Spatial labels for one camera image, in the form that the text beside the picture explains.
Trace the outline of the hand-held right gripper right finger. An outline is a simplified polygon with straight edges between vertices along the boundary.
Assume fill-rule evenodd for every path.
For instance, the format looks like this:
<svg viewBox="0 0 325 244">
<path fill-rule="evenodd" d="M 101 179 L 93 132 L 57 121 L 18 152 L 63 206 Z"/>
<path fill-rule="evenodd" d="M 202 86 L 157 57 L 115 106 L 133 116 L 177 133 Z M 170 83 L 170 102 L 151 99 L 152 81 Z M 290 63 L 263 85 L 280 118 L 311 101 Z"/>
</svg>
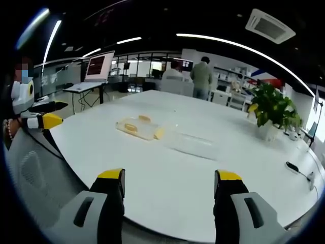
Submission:
<svg viewBox="0 0 325 244">
<path fill-rule="evenodd" d="M 258 193 L 250 192 L 234 172 L 214 174 L 216 243 L 285 243 L 288 232 L 276 210 Z"/>
</svg>

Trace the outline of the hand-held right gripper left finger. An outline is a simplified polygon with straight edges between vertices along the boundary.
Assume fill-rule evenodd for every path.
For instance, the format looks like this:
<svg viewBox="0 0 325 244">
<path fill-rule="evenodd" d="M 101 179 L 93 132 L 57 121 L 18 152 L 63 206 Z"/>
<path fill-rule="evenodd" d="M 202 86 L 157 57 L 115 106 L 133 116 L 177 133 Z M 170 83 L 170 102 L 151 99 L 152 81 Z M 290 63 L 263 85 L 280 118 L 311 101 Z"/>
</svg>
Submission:
<svg viewBox="0 0 325 244">
<path fill-rule="evenodd" d="M 125 170 L 100 173 L 60 211 L 49 229 L 51 243 L 122 243 L 124 197 Z"/>
</svg>

